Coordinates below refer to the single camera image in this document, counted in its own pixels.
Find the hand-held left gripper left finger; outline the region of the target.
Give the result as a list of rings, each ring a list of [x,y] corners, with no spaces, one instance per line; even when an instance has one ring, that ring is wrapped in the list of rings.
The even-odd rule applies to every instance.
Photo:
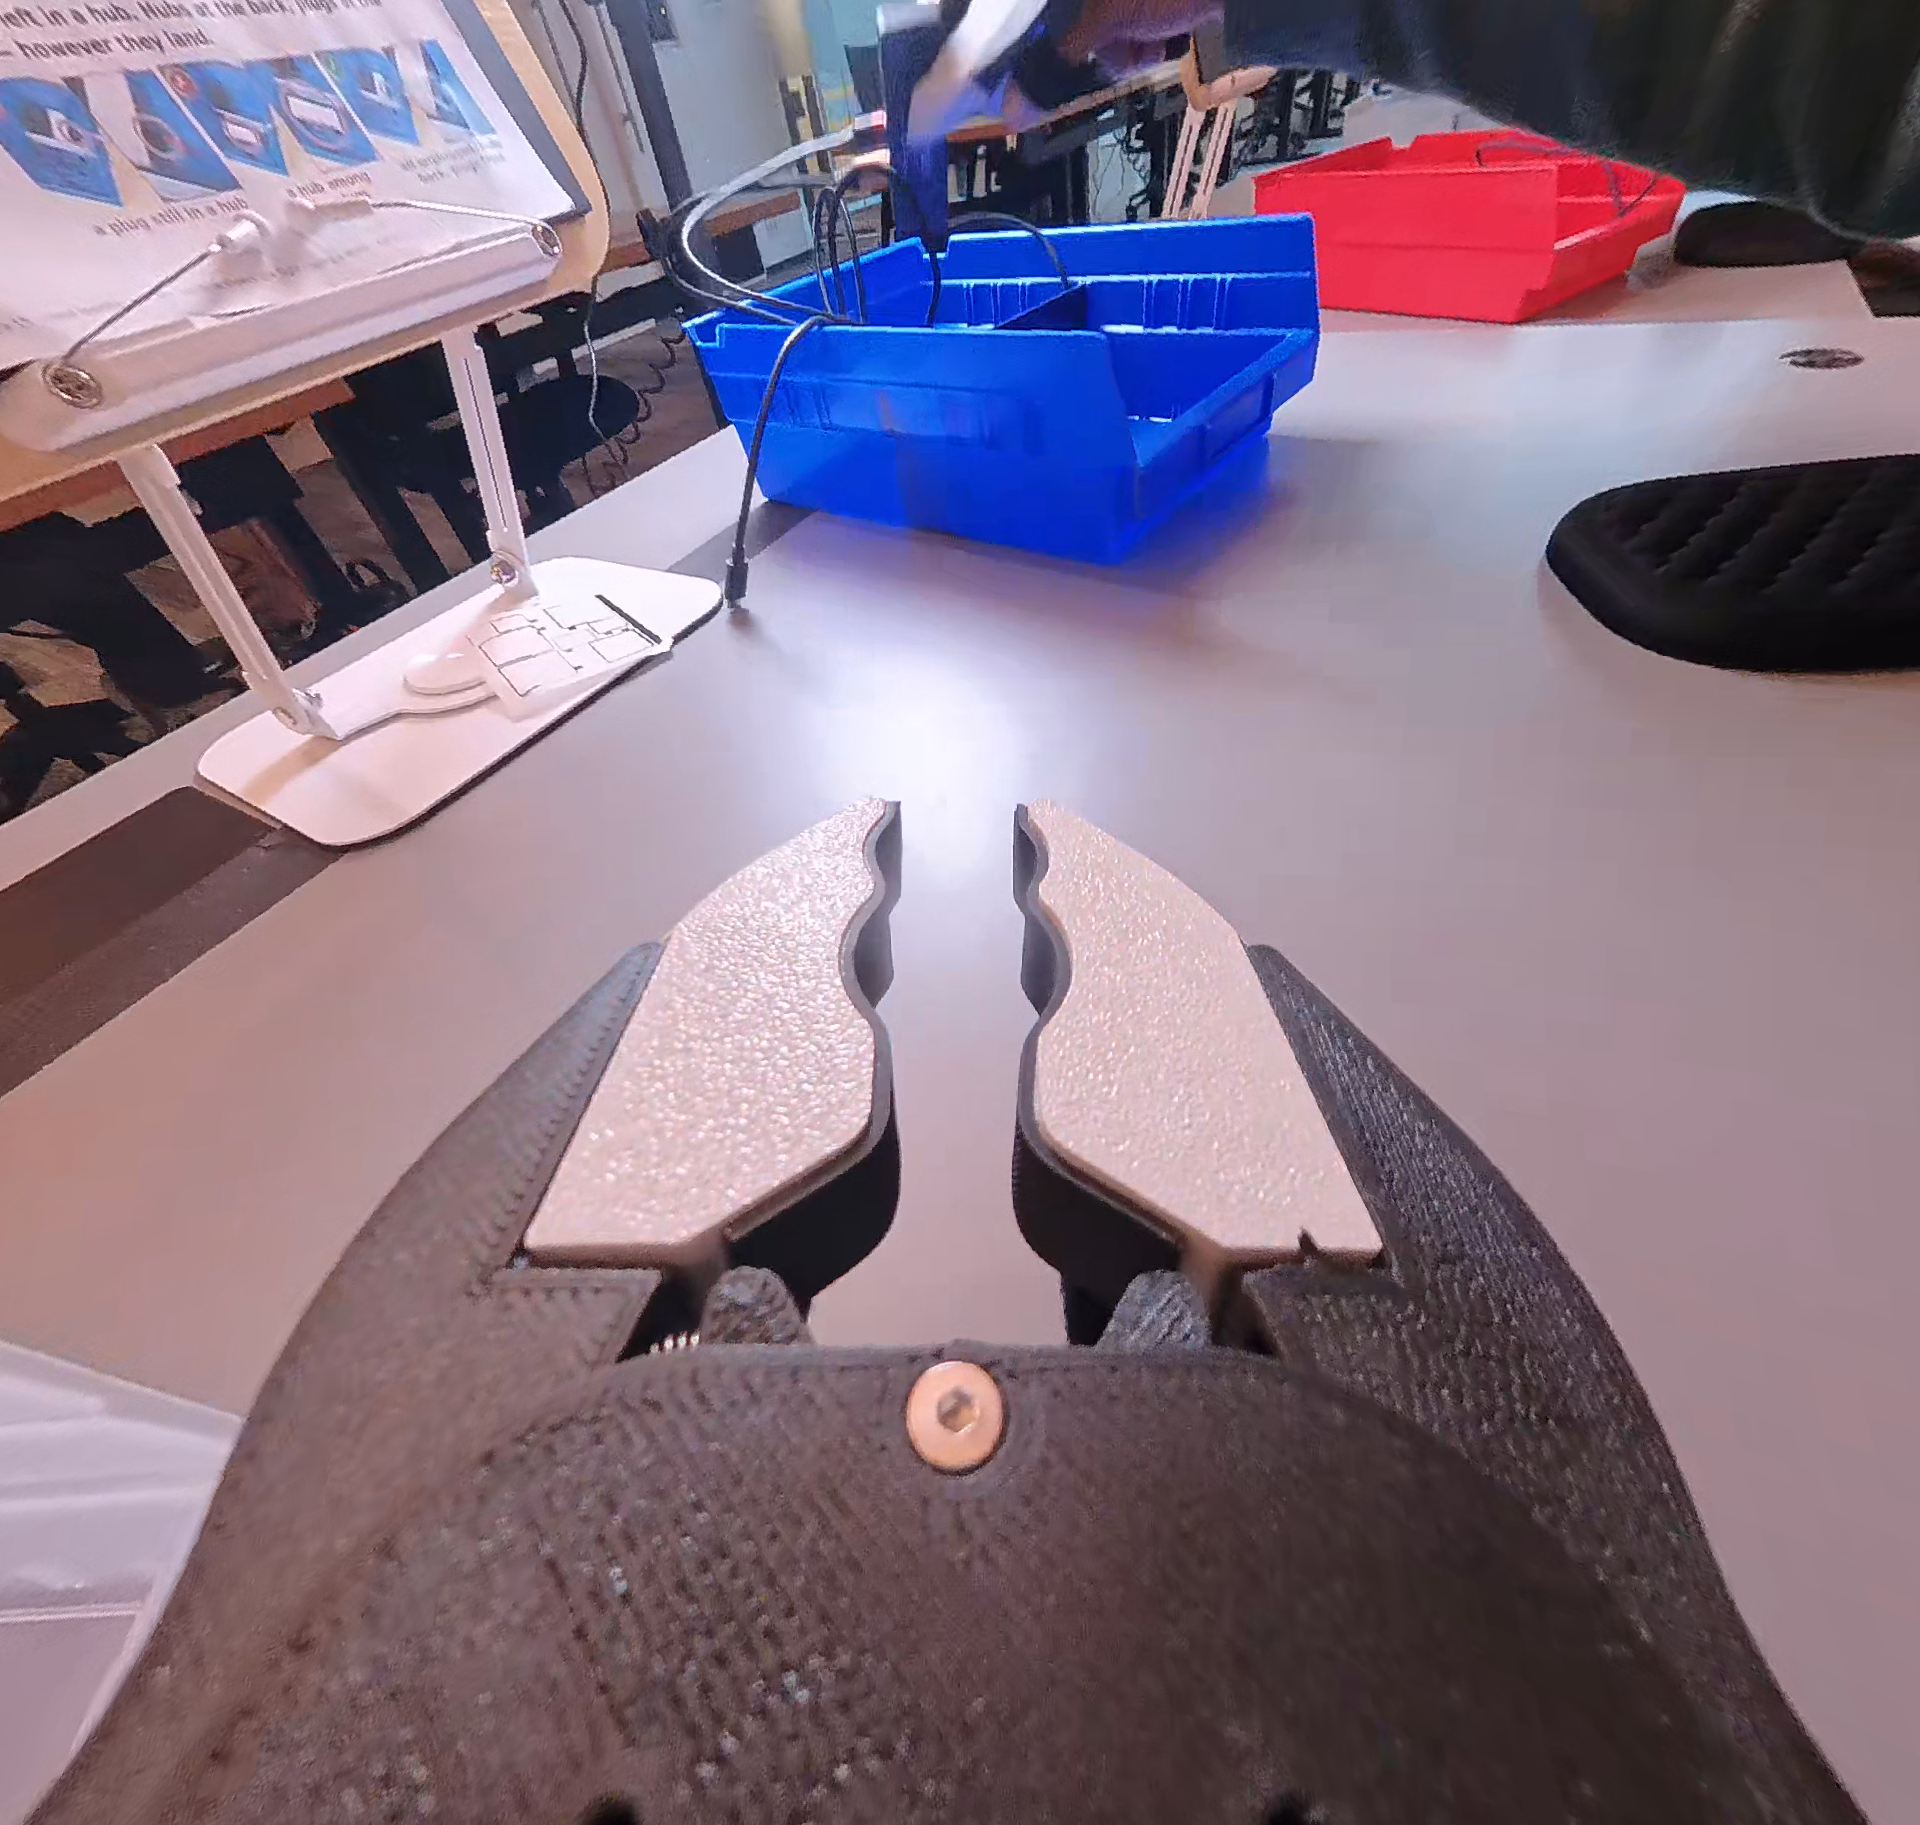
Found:
[[[724,877],[664,939],[543,1197],[535,1267],[735,1267],[817,1298],[899,1203],[899,805],[858,799]]]

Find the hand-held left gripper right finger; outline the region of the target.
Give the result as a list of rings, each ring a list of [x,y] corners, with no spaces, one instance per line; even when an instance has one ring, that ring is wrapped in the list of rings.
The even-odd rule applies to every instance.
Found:
[[[1016,1219],[1086,1295],[1182,1269],[1202,1298],[1368,1269],[1375,1218],[1241,931],[1060,802],[1016,809]]]

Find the slim black usb hub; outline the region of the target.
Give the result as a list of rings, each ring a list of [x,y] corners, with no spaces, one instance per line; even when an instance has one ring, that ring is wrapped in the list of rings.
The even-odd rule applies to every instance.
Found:
[[[894,220],[930,256],[948,247],[948,132],[970,77],[937,5],[879,11],[879,84],[894,172]]]

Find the blue plastic bin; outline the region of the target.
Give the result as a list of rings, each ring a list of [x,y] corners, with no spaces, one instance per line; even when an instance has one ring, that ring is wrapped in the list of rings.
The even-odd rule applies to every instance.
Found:
[[[1279,409],[1319,362],[1311,217],[1052,231],[1082,284],[1072,331],[923,328],[917,241],[801,279],[762,310],[685,324],[747,443],[782,339],[812,310],[770,415],[770,503],[1110,568],[1182,507],[1265,469]]]

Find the clear plastic bin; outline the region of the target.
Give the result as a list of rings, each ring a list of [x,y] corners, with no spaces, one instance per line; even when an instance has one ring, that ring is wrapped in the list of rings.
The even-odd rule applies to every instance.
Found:
[[[3,1342],[3,1822],[107,1717],[236,1438],[228,1411]]]

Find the person's right forearm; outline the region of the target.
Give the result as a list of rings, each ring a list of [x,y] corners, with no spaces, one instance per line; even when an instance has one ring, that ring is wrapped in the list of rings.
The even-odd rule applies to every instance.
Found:
[[[1917,238],[1917,0],[1225,0],[1242,64],[1321,64],[1586,153]]]

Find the red plastic bin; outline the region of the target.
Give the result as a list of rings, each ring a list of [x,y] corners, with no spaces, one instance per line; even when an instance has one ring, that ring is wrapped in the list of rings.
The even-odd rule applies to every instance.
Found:
[[[1630,274],[1686,185],[1532,132],[1371,139],[1253,180],[1253,212],[1311,217],[1324,310],[1532,324]]]

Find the printed poster board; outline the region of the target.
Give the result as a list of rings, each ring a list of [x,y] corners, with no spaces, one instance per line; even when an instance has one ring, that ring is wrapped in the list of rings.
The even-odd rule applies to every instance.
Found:
[[[581,293],[608,241],[507,0],[3,0],[3,499]]]

